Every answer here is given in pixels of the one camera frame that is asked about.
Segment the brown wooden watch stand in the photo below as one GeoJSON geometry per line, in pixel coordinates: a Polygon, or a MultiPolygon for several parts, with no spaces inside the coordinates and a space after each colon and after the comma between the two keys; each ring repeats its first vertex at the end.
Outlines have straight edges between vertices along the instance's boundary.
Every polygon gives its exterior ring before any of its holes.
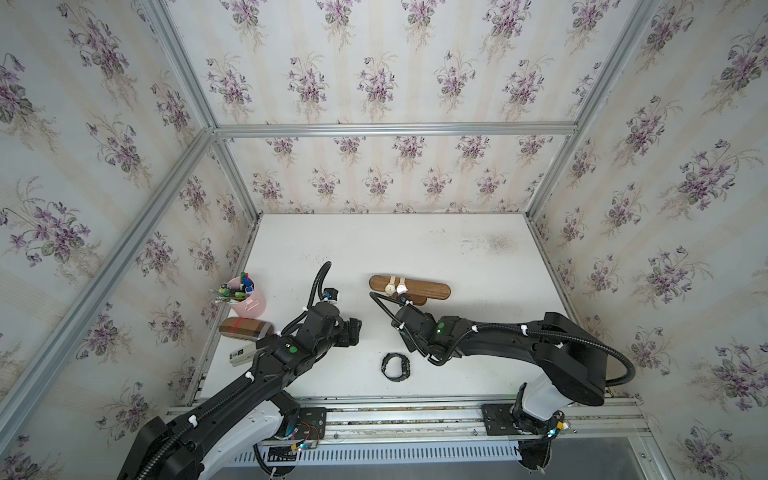
{"type": "MultiPolygon", "coordinates": [[[[396,275],[371,276],[368,281],[370,289],[377,293],[387,296],[386,293],[384,292],[384,289],[386,284],[389,282],[389,279],[391,276],[396,276],[396,275]]],[[[427,303],[428,300],[444,301],[451,296],[452,290],[445,283],[411,279],[406,277],[403,277],[403,278],[406,281],[408,292],[405,294],[398,295],[396,297],[389,297],[389,296],[387,297],[396,299],[396,298],[399,298],[400,296],[405,296],[406,299],[412,301],[416,306],[423,306],[427,303]]]]}

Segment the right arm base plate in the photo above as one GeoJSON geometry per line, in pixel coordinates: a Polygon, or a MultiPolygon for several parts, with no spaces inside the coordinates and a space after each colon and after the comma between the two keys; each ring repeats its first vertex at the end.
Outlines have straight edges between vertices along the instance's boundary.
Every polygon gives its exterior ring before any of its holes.
{"type": "Polygon", "coordinates": [[[487,436],[510,436],[526,433],[520,420],[521,404],[485,403],[481,405],[482,420],[487,436]]]}

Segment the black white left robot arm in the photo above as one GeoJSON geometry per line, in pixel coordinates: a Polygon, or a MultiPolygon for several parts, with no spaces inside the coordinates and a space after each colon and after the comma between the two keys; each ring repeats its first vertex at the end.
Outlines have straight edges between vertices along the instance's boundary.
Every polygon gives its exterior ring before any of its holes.
{"type": "Polygon", "coordinates": [[[306,307],[264,339],[252,365],[197,407],[139,431],[119,479],[210,479],[249,445],[275,435],[299,404],[284,389],[331,348],[358,344],[362,322],[329,301],[306,307]]]}

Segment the beige band smartwatch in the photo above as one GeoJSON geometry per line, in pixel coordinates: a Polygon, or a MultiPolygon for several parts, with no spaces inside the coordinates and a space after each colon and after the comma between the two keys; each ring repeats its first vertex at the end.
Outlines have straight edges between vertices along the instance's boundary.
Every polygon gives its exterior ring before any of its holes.
{"type": "Polygon", "coordinates": [[[399,277],[396,282],[396,288],[395,291],[398,295],[405,294],[408,292],[408,288],[406,285],[406,281],[403,277],[399,277]]]}

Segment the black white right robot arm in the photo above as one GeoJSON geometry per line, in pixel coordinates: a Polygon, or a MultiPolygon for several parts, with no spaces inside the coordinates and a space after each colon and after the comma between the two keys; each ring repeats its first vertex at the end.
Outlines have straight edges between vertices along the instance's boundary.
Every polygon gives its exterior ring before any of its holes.
{"type": "Polygon", "coordinates": [[[389,313],[407,349],[436,367],[454,358],[489,356],[522,361],[541,374],[523,383],[509,409],[513,427],[553,437],[571,404],[600,407],[607,387],[607,346],[564,315],[547,312],[527,323],[435,319],[411,304],[389,313]]]}

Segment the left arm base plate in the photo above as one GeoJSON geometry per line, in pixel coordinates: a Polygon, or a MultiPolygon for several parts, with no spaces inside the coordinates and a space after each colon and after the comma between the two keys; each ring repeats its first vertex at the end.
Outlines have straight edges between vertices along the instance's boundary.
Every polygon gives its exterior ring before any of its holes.
{"type": "Polygon", "coordinates": [[[322,440],[325,436],[328,410],[324,407],[300,407],[290,412],[270,440],[299,441],[322,440]]]}

